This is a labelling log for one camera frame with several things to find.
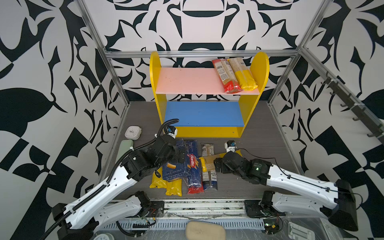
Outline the yellow noodle bag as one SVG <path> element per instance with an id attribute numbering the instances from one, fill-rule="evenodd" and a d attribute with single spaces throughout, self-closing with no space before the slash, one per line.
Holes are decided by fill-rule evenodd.
<path id="1" fill-rule="evenodd" d="M 199 160 L 201 162 L 201 165 L 204 169 L 204 171 L 215 171 L 215 165 L 214 165 L 214 160 L 216 158 L 225 158 L 225 155 L 227 153 L 221 153 L 221 154 L 216 154 L 216 155 L 211 155 L 211 156 L 206 156 L 206 157 L 200 157 Z M 223 174 L 228 174 L 230 173 L 231 170 L 223 165 Z"/>

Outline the clear navy spaghetti bag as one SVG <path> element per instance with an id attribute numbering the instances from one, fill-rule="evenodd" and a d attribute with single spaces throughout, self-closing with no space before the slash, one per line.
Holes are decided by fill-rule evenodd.
<path id="1" fill-rule="evenodd" d="M 203 166 L 203 189 L 205 192 L 218 189 L 218 179 L 214 165 L 214 160 L 216 158 L 214 144 L 203 143 L 201 162 Z"/>

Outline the blue Barilla pasta box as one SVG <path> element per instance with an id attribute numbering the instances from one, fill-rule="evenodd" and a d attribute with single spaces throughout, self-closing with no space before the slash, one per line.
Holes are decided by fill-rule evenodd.
<path id="1" fill-rule="evenodd" d="M 191 160 L 189 155 L 189 147 L 187 143 L 181 139 L 177 140 L 176 146 L 179 149 L 179 158 L 182 159 L 181 163 L 171 164 L 166 163 L 162 168 L 162 178 L 167 182 L 172 182 L 184 179 L 191 176 Z"/>

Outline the blue Barilla spaghetti bag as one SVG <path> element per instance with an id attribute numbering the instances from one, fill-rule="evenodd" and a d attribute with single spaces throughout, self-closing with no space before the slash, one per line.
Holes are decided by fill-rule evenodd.
<path id="1" fill-rule="evenodd" d="M 198 143 L 196 140 L 185 141 L 190 160 L 190 175 L 187 177 L 188 194 L 199 194 L 204 191 L 202 181 L 202 168 L 198 158 Z"/>

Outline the yellow end spaghetti bag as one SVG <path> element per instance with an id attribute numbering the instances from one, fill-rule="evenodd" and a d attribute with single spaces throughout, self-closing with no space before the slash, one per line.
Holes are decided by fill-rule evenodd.
<path id="1" fill-rule="evenodd" d="M 258 85 L 250 70 L 247 68 L 243 58 L 230 58 L 228 59 L 228 62 L 243 91 L 253 91 L 258 88 Z"/>

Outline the red end spaghetti bag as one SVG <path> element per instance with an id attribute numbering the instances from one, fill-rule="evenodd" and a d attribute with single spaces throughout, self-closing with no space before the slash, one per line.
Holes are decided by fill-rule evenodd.
<path id="1" fill-rule="evenodd" d="M 235 73 L 227 60 L 217 59 L 213 60 L 212 63 L 222 81 L 225 93 L 235 94 L 242 91 Z"/>

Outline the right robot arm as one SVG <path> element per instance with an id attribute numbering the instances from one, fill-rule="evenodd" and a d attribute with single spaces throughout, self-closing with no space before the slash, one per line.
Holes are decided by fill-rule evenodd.
<path id="1" fill-rule="evenodd" d="M 217 172 L 232 173 L 254 184 L 291 192 L 284 195 L 265 191 L 257 207 L 250 207 L 249 217 L 276 216 L 293 213 L 318 216 L 334 226 L 356 232 L 358 227 L 356 197 L 344 180 L 324 182 L 301 176 L 263 159 L 247 160 L 235 152 L 227 152 L 214 160 Z"/>

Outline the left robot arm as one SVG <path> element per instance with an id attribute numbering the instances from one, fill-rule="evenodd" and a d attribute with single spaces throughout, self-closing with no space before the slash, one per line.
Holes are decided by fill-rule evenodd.
<path id="1" fill-rule="evenodd" d="M 95 188 L 70 204 L 57 204 L 52 209 L 55 223 L 40 237 L 46 239 L 58 229 L 60 240 L 89 240 L 101 227 L 124 217 L 144 217 L 152 205 L 143 191 L 138 191 L 119 204 L 108 205 L 121 192 L 137 184 L 166 164 L 183 163 L 184 147 L 170 135 L 158 135 L 150 142 L 130 148 L 114 165 L 110 175 Z"/>

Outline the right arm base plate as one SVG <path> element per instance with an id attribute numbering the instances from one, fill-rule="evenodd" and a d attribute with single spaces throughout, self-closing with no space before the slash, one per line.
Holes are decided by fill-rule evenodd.
<path id="1" fill-rule="evenodd" d="M 271 201 L 264 200 L 245 200 L 245 211 L 249 218 L 269 218 L 285 216 L 283 212 L 279 212 L 273 208 Z"/>

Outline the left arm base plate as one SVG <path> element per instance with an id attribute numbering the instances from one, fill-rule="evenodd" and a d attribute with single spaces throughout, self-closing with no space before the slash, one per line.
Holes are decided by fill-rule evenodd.
<path id="1" fill-rule="evenodd" d="M 165 202 L 164 201 L 151 201 L 151 205 L 144 208 L 143 216 L 148 218 L 155 218 L 164 213 Z"/>

